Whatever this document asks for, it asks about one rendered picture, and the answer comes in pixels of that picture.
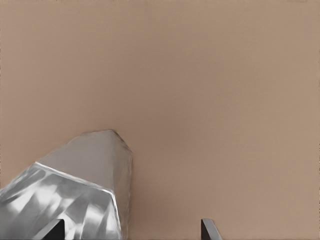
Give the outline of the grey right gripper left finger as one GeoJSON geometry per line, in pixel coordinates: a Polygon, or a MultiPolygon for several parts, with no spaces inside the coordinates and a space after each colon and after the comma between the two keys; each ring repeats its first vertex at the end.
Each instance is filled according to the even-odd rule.
{"type": "Polygon", "coordinates": [[[65,221],[54,219],[44,226],[35,236],[35,240],[65,240],[65,221]]]}

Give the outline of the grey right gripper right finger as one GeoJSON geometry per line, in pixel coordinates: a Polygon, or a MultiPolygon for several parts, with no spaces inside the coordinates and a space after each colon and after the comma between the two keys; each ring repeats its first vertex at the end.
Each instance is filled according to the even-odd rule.
{"type": "Polygon", "coordinates": [[[201,219],[201,240],[222,240],[222,237],[212,219],[201,219]]]}

